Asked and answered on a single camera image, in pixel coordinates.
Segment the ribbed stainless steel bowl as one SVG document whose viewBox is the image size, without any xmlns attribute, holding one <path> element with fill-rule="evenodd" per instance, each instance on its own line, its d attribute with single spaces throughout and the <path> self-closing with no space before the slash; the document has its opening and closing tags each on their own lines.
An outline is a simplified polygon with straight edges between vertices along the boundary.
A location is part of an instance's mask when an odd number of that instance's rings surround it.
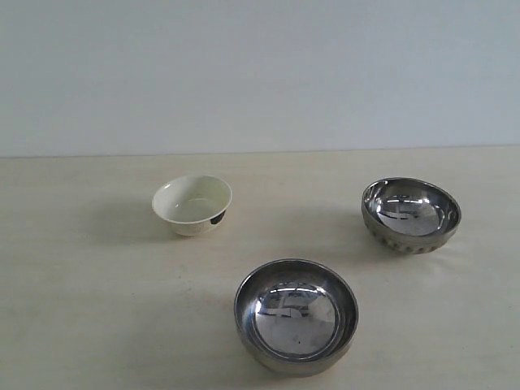
<svg viewBox="0 0 520 390">
<path fill-rule="evenodd" d="M 368 232 L 382 245 L 406 254 L 427 254 L 457 231 L 462 211 L 442 188 L 409 177 L 389 177 L 362 192 L 361 212 Z"/>
</svg>

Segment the smooth stainless steel bowl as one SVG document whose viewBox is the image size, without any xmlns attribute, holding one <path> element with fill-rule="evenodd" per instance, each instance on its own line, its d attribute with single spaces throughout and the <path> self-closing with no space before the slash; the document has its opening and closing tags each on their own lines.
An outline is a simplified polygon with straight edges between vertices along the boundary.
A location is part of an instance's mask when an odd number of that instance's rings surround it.
<svg viewBox="0 0 520 390">
<path fill-rule="evenodd" d="M 359 320 L 353 290 L 335 271 L 282 258 L 251 271 L 234 300 L 237 331 L 254 349 L 284 360 L 311 361 L 345 349 Z"/>
</svg>

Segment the cream white plastic bowl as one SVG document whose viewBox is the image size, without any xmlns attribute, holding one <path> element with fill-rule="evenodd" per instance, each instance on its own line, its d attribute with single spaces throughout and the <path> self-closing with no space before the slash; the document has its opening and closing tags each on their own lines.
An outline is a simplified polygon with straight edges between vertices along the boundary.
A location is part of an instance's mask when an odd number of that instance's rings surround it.
<svg viewBox="0 0 520 390">
<path fill-rule="evenodd" d="M 231 186 L 212 175 L 184 175 L 161 186 L 152 209 L 179 236 L 200 236 L 219 227 L 232 203 Z"/>
</svg>

